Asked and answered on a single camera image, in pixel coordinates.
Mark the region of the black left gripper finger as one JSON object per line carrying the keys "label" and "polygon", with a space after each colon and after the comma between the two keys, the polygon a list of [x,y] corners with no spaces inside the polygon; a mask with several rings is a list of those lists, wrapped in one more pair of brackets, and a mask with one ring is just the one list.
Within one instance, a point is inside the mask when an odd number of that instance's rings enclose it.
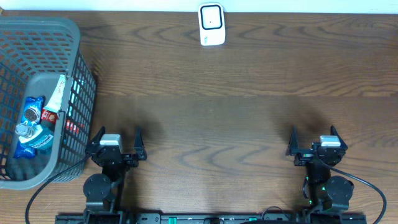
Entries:
{"label": "black left gripper finger", "polygon": [[101,138],[105,134],[105,127],[102,126],[94,138],[86,145],[85,153],[86,154],[96,154],[101,149]]}
{"label": "black left gripper finger", "polygon": [[144,145],[144,141],[142,139],[142,131],[141,128],[138,127],[136,129],[136,135],[134,139],[134,150],[136,152],[138,161],[146,161],[147,160],[147,152]]}

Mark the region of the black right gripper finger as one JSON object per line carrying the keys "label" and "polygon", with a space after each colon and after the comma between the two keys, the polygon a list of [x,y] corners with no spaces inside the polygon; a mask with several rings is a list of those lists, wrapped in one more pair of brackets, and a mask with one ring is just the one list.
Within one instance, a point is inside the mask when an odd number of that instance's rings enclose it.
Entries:
{"label": "black right gripper finger", "polygon": [[285,155],[295,156],[297,153],[299,153],[299,144],[297,139],[297,131],[295,126],[293,126]]}
{"label": "black right gripper finger", "polygon": [[336,136],[339,141],[340,141],[340,148],[342,148],[342,150],[346,151],[348,149],[348,146],[346,145],[346,143],[344,142],[344,140],[340,137],[340,135],[338,134],[336,128],[332,125],[330,127],[330,134],[332,136]]}

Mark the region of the blue mouthwash bottle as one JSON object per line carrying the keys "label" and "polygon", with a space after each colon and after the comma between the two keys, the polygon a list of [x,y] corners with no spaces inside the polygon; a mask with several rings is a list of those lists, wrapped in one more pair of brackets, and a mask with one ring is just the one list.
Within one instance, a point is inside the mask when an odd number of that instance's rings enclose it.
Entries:
{"label": "blue mouthwash bottle", "polygon": [[31,147],[36,150],[46,151],[52,148],[53,132],[41,124],[29,126],[27,124],[18,124],[15,133],[19,136],[19,142],[24,147]]}

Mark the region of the white wet wipes pack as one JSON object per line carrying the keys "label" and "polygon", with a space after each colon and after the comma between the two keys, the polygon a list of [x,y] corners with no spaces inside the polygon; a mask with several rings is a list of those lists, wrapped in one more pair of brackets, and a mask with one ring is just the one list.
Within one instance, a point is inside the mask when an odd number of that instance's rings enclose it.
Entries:
{"label": "white wet wipes pack", "polygon": [[58,113],[60,111],[66,80],[67,79],[65,75],[60,75],[52,96],[50,97],[48,103],[44,106],[45,110],[51,111],[53,113]]}

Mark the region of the blue Oreo cookie pack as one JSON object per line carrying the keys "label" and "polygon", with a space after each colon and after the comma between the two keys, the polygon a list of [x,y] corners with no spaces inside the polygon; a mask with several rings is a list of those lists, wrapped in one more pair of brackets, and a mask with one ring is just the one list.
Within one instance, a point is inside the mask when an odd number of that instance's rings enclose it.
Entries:
{"label": "blue Oreo cookie pack", "polygon": [[35,157],[36,150],[30,145],[39,133],[37,126],[40,124],[43,103],[43,96],[37,98],[28,96],[25,99],[21,123],[15,128],[18,143],[13,158],[31,159]]}

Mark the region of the red Nescafe stick sachet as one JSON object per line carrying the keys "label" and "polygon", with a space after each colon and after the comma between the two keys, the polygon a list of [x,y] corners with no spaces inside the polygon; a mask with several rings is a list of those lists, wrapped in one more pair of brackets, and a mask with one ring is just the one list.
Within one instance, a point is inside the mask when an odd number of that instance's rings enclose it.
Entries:
{"label": "red Nescafe stick sachet", "polygon": [[52,124],[56,124],[58,120],[58,114],[43,108],[41,112],[41,120]]}

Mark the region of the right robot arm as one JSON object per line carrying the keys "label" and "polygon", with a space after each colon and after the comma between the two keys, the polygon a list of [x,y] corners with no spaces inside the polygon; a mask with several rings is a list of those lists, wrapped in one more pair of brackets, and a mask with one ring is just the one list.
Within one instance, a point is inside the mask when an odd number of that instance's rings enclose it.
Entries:
{"label": "right robot arm", "polygon": [[352,181],[331,175],[331,169],[341,162],[348,149],[336,128],[330,128],[329,135],[320,136],[311,148],[299,147],[296,129],[292,129],[286,154],[294,156],[294,165],[303,166],[307,176],[302,192],[310,201],[310,206],[296,215],[305,223],[342,223],[342,212],[349,209],[353,196]]}

